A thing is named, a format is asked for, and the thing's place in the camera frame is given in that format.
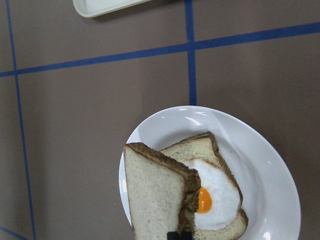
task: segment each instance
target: brown tabletop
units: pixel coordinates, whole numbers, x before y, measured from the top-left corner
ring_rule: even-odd
[[[84,18],[71,0],[0,0],[0,239],[133,240],[123,145],[182,105],[262,134],[295,181],[299,239],[319,239],[319,13],[318,0],[153,0]]]

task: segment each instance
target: round plate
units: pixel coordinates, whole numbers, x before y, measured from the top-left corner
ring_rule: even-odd
[[[161,150],[184,138],[212,132],[220,153],[240,186],[249,222],[240,240],[297,240],[301,209],[294,180],[280,155],[252,127],[224,112],[200,106],[177,106],[144,120],[127,143],[143,142]],[[131,223],[124,155],[119,189]]]

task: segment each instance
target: bread slice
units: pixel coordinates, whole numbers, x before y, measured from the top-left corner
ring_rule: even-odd
[[[226,161],[219,153],[219,147],[215,136],[211,132],[206,132],[181,140],[160,151],[168,157],[176,159],[178,162],[184,163],[192,158],[200,158],[207,160],[218,166],[229,177],[230,181],[238,188],[240,195],[240,205],[236,219],[220,230],[204,230],[198,229],[196,226],[194,238],[195,240],[235,240],[238,239],[247,229],[248,217],[243,209],[241,209],[243,195],[239,185],[229,169]]]
[[[194,233],[198,172],[140,142],[126,144],[123,152],[135,239],[167,240],[168,232]]]

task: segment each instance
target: blue line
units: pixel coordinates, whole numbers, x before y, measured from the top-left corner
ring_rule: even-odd
[[[320,33],[320,22],[197,41],[196,50]]]
[[[3,226],[0,226],[0,230],[6,232],[7,234],[10,234],[10,235],[16,237],[17,239],[20,239],[20,240],[28,240],[28,239],[25,238],[24,236],[21,236],[21,235],[15,233],[15,232],[13,232],[13,231],[10,231],[9,229],[6,229],[6,228],[3,227]]]
[[[15,75],[15,71],[4,71],[0,72],[0,78],[2,77],[9,77]]]
[[[7,13],[7,18],[8,18],[8,26],[9,26],[9,34],[10,34],[10,42],[11,42],[13,70],[14,70],[16,97],[17,97],[17,105],[18,105],[18,113],[19,113],[19,122],[20,122],[22,149],[23,149],[26,185],[27,185],[27,190],[28,190],[32,234],[33,234],[33,240],[36,240],[37,239],[36,238],[36,228],[35,228],[34,210],[33,210],[33,204],[32,204],[32,196],[31,196],[31,185],[30,185],[30,176],[29,176],[29,167],[28,167],[27,148],[26,148],[26,141],[25,141],[24,122],[23,122],[23,116],[22,116],[22,107],[21,107],[21,98],[20,98],[20,88],[19,88],[19,79],[18,79],[18,71],[17,71],[14,35],[13,35],[13,31],[12,31],[12,22],[11,22],[9,0],[5,0],[5,2],[6,2],[6,13]]]
[[[184,0],[188,53],[189,105],[197,105],[195,31],[192,0]]]
[[[187,44],[183,43],[183,44],[172,45],[172,46],[157,47],[157,48],[151,48],[146,50],[132,51],[132,52],[119,53],[114,55],[92,57],[92,58],[86,58],[86,59],[75,60],[75,61],[67,61],[67,62],[56,63],[56,64],[24,68],[24,69],[19,69],[17,73],[18,74],[36,73],[36,72],[49,71],[49,70],[62,69],[62,68],[72,68],[72,67],[78,67],[78,66],[101,64],[101,63],[115,62],[115,61],[121,61],[121,60],[146,58],[146,57],[166,55],[166,54],[175,54],[175,53],[181,53],[185,51],[187,51]]]

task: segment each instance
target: orange yolk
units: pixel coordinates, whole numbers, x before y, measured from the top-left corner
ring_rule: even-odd
[[[207,213],[212,206],[212,199],[207,189],[203,186],[199,190],[198,196],[198,210],[196,211],[199,214]]]

